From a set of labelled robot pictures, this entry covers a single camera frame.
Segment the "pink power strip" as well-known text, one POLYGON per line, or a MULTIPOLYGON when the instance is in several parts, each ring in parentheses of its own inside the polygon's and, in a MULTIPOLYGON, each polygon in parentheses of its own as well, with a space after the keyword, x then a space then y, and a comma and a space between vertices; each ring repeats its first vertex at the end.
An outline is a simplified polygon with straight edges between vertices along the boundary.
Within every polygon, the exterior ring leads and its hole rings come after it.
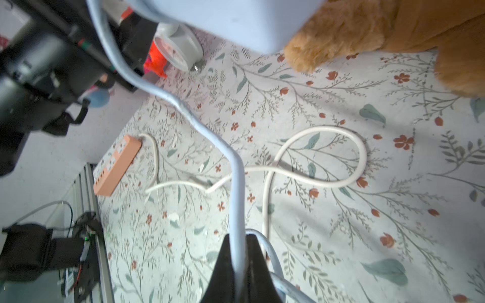
POLYGON ((114 151, 94 183, 93 190, 95 195, 111 196, 135 159, 141 146, 141 141, 130 135, 125 135, 115 144, 114 151))

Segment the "blue power strip with cord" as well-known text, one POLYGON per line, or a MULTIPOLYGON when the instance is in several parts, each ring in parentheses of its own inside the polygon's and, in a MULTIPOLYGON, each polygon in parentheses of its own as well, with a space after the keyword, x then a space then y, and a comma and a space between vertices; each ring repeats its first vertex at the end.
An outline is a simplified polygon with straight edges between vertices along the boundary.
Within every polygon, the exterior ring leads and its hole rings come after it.
MULTIPOLYGON (((299 3, 286 3, 283 13, 290 18, 290 24, 278 29, 276 23, 263 24, 264 31, 257 29, 256 19, 260 18, 266 3, 256 3, 255 9, 248 9, 241 1, 208 1, 175 2, 170 6, 168 13, 163 13, 159 5, 151 1, 131 1, 131 7, 141 15, 155 23, 177 23, 186 21, 198 29, 207 31, 218 37, 232 42, 253 47, 263 53, 279 50, 298 28, 316 11, 319 2, 315 2, 301 13, 295 12, 299 3)), ((231 165, 231 202, 229 209, 229 243, 231 249, 231 265, 234 274, 234 300, 240 302, 246 289, 248 271, 248 253, 246 247, 245 217, 243 215, 245 203, 245 171, 241 157, 230 144, 224 141, 217 133, 208 129, 189 109, 187 104, 175 95, 164 89, 145 81, 135 73, 126 63, 119 50, 112 30, 108 24, 106 14, 100 1, 87 1, 88 11, 111 64, 117 73, 134 87, 152 95, 160 97, 176 108, 184 118, 202 136, 206 137, 227 158, 231 165)))

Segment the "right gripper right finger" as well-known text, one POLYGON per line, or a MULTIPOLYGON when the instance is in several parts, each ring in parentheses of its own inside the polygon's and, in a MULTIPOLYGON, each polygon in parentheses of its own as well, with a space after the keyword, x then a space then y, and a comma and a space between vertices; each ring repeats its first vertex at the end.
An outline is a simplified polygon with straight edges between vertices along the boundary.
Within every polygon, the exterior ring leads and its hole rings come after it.
POLYGON ((245 302, 280 303, 282 299, 277 292, 260 244, 255 235, 247 235, 248 273, 245 302))

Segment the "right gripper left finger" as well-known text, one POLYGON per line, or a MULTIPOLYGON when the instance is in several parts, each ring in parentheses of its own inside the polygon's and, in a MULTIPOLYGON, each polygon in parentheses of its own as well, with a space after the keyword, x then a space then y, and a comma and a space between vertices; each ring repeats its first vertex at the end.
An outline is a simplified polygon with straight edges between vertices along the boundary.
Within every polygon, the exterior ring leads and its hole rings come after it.
POLYGON ((234 302, 234 270, 231 261, 229 235, 224 237, 207 289, 201 303, 234 302))

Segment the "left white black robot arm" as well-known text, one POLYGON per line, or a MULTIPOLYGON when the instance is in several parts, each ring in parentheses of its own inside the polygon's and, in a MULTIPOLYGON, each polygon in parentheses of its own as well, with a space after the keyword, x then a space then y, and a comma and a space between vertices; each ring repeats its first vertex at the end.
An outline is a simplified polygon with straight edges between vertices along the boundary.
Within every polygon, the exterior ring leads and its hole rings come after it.
POLYGON ((65 136, 85 119, 90 88, 135 87, 103 51, 85 1, 14 1, 27 23, 1 51, 1 175, 29 134, 65 136))

